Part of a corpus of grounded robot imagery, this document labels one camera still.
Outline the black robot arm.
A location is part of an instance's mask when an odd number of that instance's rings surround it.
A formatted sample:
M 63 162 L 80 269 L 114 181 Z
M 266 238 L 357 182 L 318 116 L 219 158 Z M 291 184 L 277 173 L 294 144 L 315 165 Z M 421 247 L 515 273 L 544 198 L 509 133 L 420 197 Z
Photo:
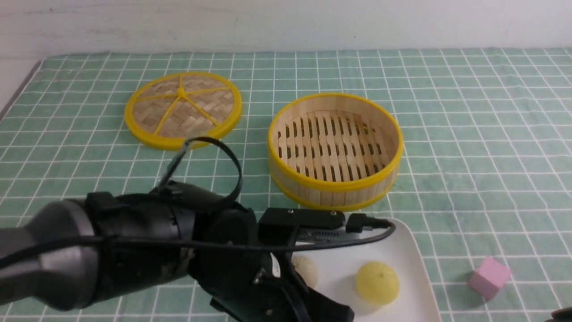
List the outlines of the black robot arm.
M 231 250 L 294 244 L 293 230 L 277 235 L 259 231 L 252 209 L 181 182 L 57 200 L 1 229 L 1 304 L 35 298 L 65 312 L 190 276 L 238 322 L 353 321 L 302 280 L 290 252 Z

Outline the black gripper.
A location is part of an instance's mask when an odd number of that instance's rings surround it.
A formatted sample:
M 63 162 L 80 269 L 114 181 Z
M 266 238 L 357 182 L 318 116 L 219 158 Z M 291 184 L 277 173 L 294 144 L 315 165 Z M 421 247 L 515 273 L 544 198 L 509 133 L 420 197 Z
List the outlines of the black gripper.
M 196 251 L 189 274 L 212 296 L 211 305 L 239 322 L 353 322 L 348 306 L 308 288 L 298 295 L 292 282 L 275 276 L 279 263 L 268 251 L 243 251 L 260 246 L 258 226 L 251 209 L 225 209 L 197 218 L 193 237 L 219 243 L 221 249 Z

